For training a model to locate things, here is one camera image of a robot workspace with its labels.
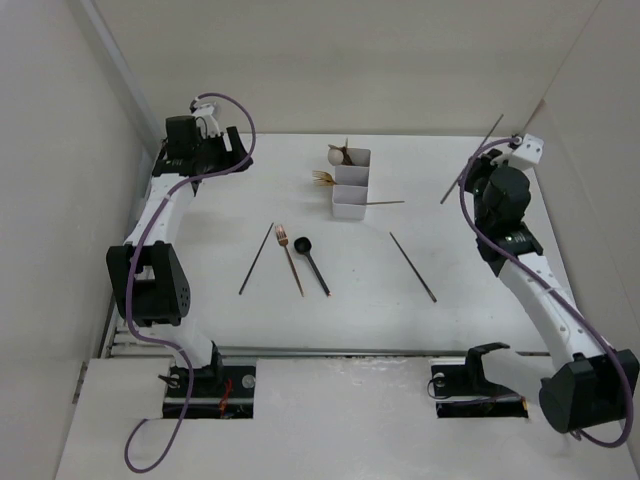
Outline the silver chopstick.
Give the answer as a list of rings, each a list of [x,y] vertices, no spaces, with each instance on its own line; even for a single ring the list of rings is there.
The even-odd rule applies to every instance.
[[[397,205],[397,204],[404,204],[404,203],[405,203],[404,200],[391,200],[391,201],[367,202],[365,205],[366,206],[379,206],[379,205]]]
[[[462,178],[462,173],[464,172],[464,169],[466,168],[466,165],[468,164],[468,162],[474,157],[475,154],[477,154],[480,150],[481,147],[484,147],[485,144],[487,143],[487,141],[490,139],[490,137],[493,135],[494,131],[496,130],[496,128],[499,126],[500,122],[502,121],[502,119],[504,118],[504,113],[501,113],[498,118],[496,119],[496,121],[493,123],[493,125],[491,126],[491,128],[489,129],[489,131],[486,133],[486,135],[484,136],[483,140],[480,142],[480,144],[476,147],[476,149],[473,151],[473,153],[471,154],[471,156],[467,159],[465,165],[463,166],[462,170],[460,171],[460,173],[456,176],[456,178],[454,179],[454,181],[452,182],[452,184],[450,185],[450,187],[446,190],[446,192],[444,193],[444,195],[442,196],[439,204],[443,205],[447,199],[449,198],[449,196],[451,195],[452,191],[454,190],[454,188],[459,185],[459,182]]]

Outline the gold green-handled fork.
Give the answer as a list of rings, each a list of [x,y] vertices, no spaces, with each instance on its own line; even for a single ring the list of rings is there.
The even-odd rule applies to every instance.
[[[336,182],[331,176],[329,177],[321,176],[318,178],[314,178],[313,184],[316,186],[333,187],[336,185]]]
[[[325,171],[320,171],[320,170],[314,170],[312,172],[312,177],[313,180],[316,183],[329,183],[332,184],[334,182],[334,179],[332,177],[332,175],[328,172]]]

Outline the white ceramic spoon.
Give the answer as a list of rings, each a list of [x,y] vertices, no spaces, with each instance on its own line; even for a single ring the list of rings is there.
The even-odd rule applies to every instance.
[[[327,153],[327,159],[333,166],[342,165],[344,162],[344,153],[341,149],[330,148]]]

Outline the brown wooden spoon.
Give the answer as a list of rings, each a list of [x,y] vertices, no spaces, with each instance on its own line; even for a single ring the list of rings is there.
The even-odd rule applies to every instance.
[[[352,162],[351,156],[349,154],[348,148],[346,146],[343,146],[341,148],[341,152],[342,152],[342,155],[343,155],[342,164],[343,165],[347,165],[347,166],[352,166],[353,162]]]

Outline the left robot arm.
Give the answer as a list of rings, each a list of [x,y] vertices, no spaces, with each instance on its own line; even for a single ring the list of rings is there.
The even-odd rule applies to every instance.
[[[217,394],[224,373],[215,343],[187,321],[191,289],[174,248],[184,214],[207,178],[247,170],[253,149],[236,127],[214,132],[211,114],[169,117],[142,214],[106,254],[118,311],[132,335],[174,352],[178,375],[201,396]]]

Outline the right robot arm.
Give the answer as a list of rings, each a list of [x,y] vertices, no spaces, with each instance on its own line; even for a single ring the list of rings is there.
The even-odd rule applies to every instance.
[[[541,158],[525,146],[504,154],[497,143],[477,150],[459,180],[462,213],[476,235],[482,260],[511,291],[542,338],[553,365],[544,371],[501,342],[469,350],[463,381],[472,392],[511,390],[535,401],[557,432],[575,437],[590,427],[621,421],[623,444],[635,420],[633,395],[639,361],[615,349],[578,311],[553,274],[540,242],[524,222],[531,201],[526,169]]]

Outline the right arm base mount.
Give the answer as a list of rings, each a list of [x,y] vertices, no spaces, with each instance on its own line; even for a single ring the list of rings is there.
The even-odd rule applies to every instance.
[[[485,377],[483,357],[509,349],[507,344],[493,342],[472,347],[462,358],[432,359],[427,393],[435,401],[437,417],[528,419],[524,397]]]

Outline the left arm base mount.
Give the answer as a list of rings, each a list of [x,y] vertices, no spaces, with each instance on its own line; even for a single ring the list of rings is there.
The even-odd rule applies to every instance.
[[[178,419],[186,399],[188,371],[172,366],[168,375],[159,378],[167,384],[162,417]],[[256,383],[255,364],[225,365],[218,373],[197,369],[185,418],[252,419]]]

